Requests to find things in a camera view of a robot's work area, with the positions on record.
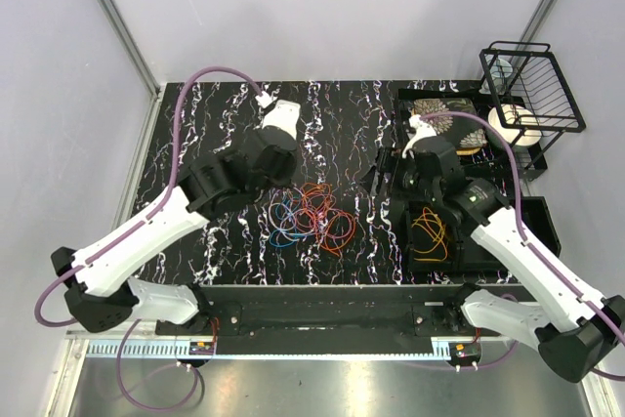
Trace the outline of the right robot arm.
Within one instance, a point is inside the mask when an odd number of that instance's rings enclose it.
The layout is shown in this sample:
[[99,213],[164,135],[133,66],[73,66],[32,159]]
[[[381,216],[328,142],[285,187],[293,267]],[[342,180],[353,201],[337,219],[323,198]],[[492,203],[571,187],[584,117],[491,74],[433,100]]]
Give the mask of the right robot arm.
[[360,180],[404,203],[421,203],[493,255],[531,294],[525,306],[472,284],[443,311],[446,329],[465,335],[487,329],[538,352],[545,364],[578,383],[624,341],[624,299],[607,297],[571,271],[521,219],[521,198],[504,197],[484,179],[466,176],[452,144],[442,137],[408,150],[383,147]]

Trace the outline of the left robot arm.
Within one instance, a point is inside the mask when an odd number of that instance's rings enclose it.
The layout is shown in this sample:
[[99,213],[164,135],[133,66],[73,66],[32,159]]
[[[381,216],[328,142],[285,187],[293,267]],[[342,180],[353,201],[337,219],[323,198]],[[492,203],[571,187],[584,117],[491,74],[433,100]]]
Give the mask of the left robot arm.
[[74,321],[91,333],[137,319],[203,333],[211,307],[200,288],[139,280],[134,272],[177,240],[288,186],[297,157],[295,129],[254,129],[240,143],[189,164],[172,187],[105,238],[56,250],[52,262]]

